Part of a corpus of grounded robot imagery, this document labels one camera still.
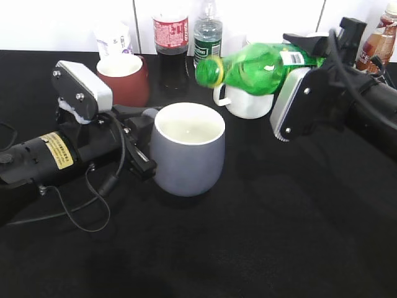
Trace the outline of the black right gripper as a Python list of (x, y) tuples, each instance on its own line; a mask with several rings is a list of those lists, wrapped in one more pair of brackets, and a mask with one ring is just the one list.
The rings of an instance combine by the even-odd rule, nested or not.
[(353, 68), (354, 55), (366, 23), (343, 17), (340, 23), (342, 33), (337, 36), (334, 30), (327, 35), (304, 37), (297, 34), (283, 34), (283, 39), (297, 46), (312, 57), (325, 58), (320, 67), (303, 79), (303, 87), (313, 87), (311, 99), (297, 96), (297, 131), (302, 135), (314, 132), (319, 125), (328, 125), (343, 130), (349, 113), (358, 110), (363, 124), (371, 121), (385, 124), (385, 114), (364, 98), (380, 83), (370, 75)]

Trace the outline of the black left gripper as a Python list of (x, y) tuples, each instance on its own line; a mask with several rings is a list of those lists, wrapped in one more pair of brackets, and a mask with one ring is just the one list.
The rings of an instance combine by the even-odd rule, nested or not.
[(57, 167), (77, 168), (97, 160), (107, 163), (119, 152), (121, 163), (130, 162), (130, 171), (142, 181), (154, 177), (157, 163), (142, 149), (146, 146), (146, 116), (155, 118), (161, 109), (161, 106), (114, 105), (111, 111), (83, 125), (58, 107), (57, 152), (60, 158)]

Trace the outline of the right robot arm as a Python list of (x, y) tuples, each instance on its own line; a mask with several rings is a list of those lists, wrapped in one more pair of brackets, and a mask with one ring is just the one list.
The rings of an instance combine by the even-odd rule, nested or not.
[(307, 54), (324, 58), (316, 68), (291, 71), (270, 116), (274, 135), (288, 142), (309, 135), (320, 125), (349, 127), (393, 160), (396, 159), (396, 89), (377, 74), (354, 68), (366, 23), (343, 17), (341, 32), (283, 38)]

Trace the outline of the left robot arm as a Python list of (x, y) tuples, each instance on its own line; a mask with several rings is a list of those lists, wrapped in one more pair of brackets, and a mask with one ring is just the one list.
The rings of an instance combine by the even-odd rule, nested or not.
[(13, 218), (30, 205), (29, 193), (45, 195), (49, 189), (97, 166), (117, 161), (118, 166), (95, 189), (86, 181), (93, 198), (102, 202), (114, 190), (125, 165), (146, 180), (154, 176), (157, 164), (140, 150), (147, 145), (155, 115), (160, 107), (113, 106), (85, 124), (66, 111), (58, 113), (58, 129), (1, 150), (1, 225), (13, 225)]

